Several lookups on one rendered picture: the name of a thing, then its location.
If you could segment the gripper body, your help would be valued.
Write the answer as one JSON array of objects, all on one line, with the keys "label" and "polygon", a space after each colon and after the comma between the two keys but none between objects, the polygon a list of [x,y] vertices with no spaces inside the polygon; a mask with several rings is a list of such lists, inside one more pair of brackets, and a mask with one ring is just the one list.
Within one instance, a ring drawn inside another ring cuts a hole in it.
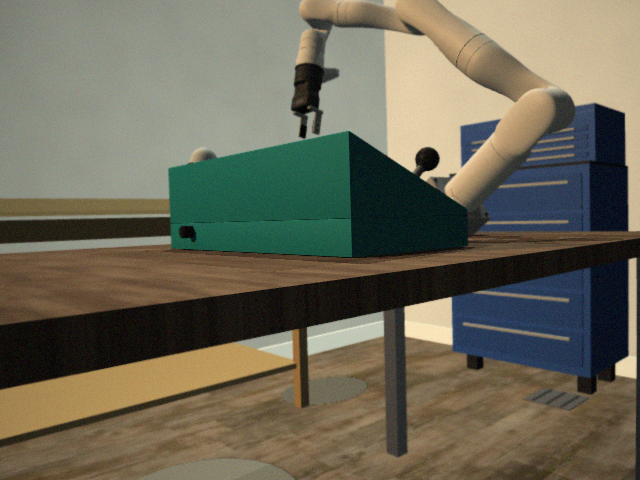
[{"label": "gripper body", "polygon": [[337,68],[324,67],[324,53],[320,49],[314,47],[300,49],[295,67],[295,94],[291,110],[307,114],[313,112],[307,109],[310,105],[319,109],[319,91],[322,83],[337,77],[339,77]]}]

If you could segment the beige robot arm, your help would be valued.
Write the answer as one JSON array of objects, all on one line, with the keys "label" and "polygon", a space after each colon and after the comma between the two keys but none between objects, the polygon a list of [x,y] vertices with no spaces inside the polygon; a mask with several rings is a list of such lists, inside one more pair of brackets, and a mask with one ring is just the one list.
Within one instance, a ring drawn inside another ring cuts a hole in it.
[{"label": "beige robot arm", "polygon": [[515,102],[445,187],[446,195],[468,212],[475,211],[530,157],[529,149],[545,134],[563,130],[574,119],[575,105],[566,91],[529,70],[438,0],[396,0],[396,11],[367,0],[303,0],[299,12],[311,26],[303,32],[299,50],[314,47],[325,53],[333,25],[426,35],[468,78]]}]

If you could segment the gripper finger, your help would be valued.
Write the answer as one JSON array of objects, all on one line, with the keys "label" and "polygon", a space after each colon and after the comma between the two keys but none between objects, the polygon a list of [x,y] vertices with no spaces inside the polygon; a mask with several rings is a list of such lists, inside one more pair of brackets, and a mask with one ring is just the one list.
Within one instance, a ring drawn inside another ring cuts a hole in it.
[{"label": "gripper finger", "polygon": [[299,124],[299,132],[298,132],[298,137],[305,139],[306,138],[306,132],[307,132],[307,120],[308,120],[308,116],[297,112],[297,111],[293,111],[293,115],[296,115],[297,117],[300,117],[300,124]]},{"label": "gripper finger", "polygon": [[318,109],[318,108],[315,108],[315,107],[313,107],[311,105],[308,106],[307,109],[315,112],[314,120],[313,120],[313,126],[312,126],[312,133],[314,133],[316,135],[319,135],[320,134],[321,118],[322,118],[323,111]]}]

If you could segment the green box-shaped console housing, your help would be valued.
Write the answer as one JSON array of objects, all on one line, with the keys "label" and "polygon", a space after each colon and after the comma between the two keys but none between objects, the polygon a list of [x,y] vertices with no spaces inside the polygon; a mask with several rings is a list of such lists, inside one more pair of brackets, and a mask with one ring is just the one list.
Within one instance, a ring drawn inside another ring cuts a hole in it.
[{"label": "green box-shaped console housing", "polygon": [[220,158],[199,148],[168,168],[171,248],[353,258],[468,246],[467,209],[420,178],[439,160],[424,147],[411,172],[350,131]]}]

